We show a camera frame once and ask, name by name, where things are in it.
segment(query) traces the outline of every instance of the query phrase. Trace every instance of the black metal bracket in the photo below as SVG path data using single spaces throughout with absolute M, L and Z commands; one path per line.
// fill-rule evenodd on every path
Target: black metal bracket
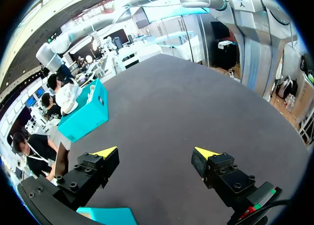
M 210 154 L 211 156 L 206 157 L 202 154 L 206 150 L 200 150 L 202 152 L 196 148 L 193 150 L 191 162 L 203 178 L 206 187 L 208 189 L 214 188 L 225 205 L 232 207 L 235 211 L 227 224 L 235 224 L 250 213 L 249 208 L 255 210 L 255 207 L 267 205 L 281 194 L 282 190 L 278 187 L 275 188 L 269 182 L 265 182 L 259 188 L 255 187 L 255 176 L 247 175 L 239 170 L 231 155 L 222 153 Z M 255 224 L 266 212 L 261 212 L 250 218 L 248 224 Z
M 18 191 L 40 224 L 98 224 L 76 212 L 85 206 L 119 165 L 118 148 L 106 158 L 85 153 L 78 164 L 64 176 L 57 176 L 56 187 L 43 176 L 29 177 L 18 185 Z

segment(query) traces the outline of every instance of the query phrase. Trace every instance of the white shirt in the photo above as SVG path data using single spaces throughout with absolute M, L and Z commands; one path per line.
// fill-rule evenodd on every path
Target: white shirt
M 61 107 L 61 113 L 71 113 L 78 106 L 76 99 L 82 93 L 82 88 L 71 79 L 73 84 L 65 84 L 55 94 L 55 102 Z

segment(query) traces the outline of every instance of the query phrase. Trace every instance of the dark gray tabletop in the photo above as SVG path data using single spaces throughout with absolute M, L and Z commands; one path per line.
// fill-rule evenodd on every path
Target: dark gray tabletop
M 203 184 L 193 147 L 227 152 L 256 186 L 296 190 L 309 154 L 297 131 L 268 102 L 208 68 L 166 55 L 104 83 L 109 121 L 72 144 L 84 152 L 119 148 L 120 165 L 87 207 L 129 207 L 138 224 L 222 225 L 233 213 Z M 274 218 L 279 208 L 268 213 Z

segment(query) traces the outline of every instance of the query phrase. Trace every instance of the green light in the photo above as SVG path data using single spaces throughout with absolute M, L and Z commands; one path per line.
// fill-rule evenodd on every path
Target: green light
M 261 208 L 261 206 L 260 206 L 259 204 L 256 204 L 256 205 L 253 206 L 253 208 L 255 208 L 256 210 L 258 210 L 258 209 Z

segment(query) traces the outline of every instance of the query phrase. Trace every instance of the lanyard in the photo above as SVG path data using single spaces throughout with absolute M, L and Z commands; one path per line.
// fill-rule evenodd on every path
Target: lanyard
M 45 161 L 48 164 L 48 160 L 46 160 L 44 157 L 41 157 L 40 154 L 37 153 L 37 151 L 28 143 L 29 147 L 34 151 L 35 154 L 37 154 L 40 158 L 35 157 L 35 156 L 28 156 L 30 158 L 36 159 L 36 160 L 42 160 Z

